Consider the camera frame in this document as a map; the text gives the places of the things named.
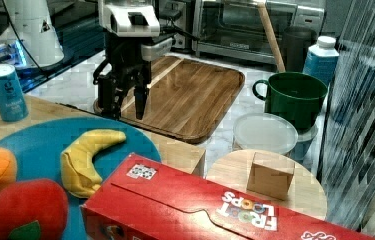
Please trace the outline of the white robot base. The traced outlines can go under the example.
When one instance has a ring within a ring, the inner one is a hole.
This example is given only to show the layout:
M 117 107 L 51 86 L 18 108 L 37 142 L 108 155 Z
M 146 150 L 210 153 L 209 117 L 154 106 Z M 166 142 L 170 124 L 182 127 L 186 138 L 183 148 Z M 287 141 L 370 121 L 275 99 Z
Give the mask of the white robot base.
M 47 6 L 47 0 L 3 0 L 9 27 L 0 43 L 16 50 L 19 69 L 48 67 L 64 58 Z

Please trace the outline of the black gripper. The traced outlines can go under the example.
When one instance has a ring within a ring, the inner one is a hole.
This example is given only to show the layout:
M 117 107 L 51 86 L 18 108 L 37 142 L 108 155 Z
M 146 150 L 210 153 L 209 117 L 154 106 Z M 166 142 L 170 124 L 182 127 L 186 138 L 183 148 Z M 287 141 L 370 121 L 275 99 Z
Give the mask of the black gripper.
M 103 117 L 119 119 L 123 90 L 134 88 L 136 118 L 143 119 L 151 82 L 151 62 L 173 44 L 171 33 L 158 37 L 134 38 L 105 34 L 105 59 L 93 72 L 98 85 L 97 108 Z

